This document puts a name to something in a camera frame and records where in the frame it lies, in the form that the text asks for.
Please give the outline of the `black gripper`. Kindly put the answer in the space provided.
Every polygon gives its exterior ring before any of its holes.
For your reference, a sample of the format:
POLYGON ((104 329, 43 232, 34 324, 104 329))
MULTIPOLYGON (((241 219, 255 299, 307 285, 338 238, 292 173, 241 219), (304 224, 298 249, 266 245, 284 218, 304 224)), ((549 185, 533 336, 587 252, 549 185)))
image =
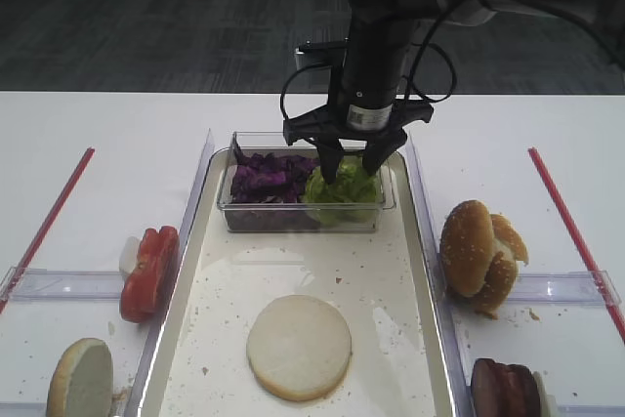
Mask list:
POLYGON ((434 113, 425 99, 392 98, 381 108, 368 108, 357 100, 362 94, 347 97, 339 79, 328 86, 326 104, 291 117, 283 112, 283 137, 290 146, 304 141, 317 149, 321 176, 327 184, 336 181, 343 160, 341 141, 366 142, 362 168, 373 176, 382 164, 405 144, 404 136, 391 136, 414 121, 428 123, 434 113))

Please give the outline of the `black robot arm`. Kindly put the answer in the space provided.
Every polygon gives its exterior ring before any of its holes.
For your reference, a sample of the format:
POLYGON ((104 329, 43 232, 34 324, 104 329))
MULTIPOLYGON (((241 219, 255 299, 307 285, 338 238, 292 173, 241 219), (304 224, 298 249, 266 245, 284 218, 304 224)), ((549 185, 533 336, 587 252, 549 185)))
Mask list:
POLYGON ((329 68, 324 106, 286 117, 288 144, 306 141, 318 152, 320 171, 334 182, 345 156, 343 141, 362 141, 361 163, 375 173, 406 142, 405 126, 429 121, 433 102, 413 88, 420 62, 410 56, 422 21, 431 30, 450 22, 476 26, 499 12, 549 16, 585 31, 615 63, 624 61, 624 0, 349 0, 352 18, 342 42, 297 51, 300 70, 329 68))

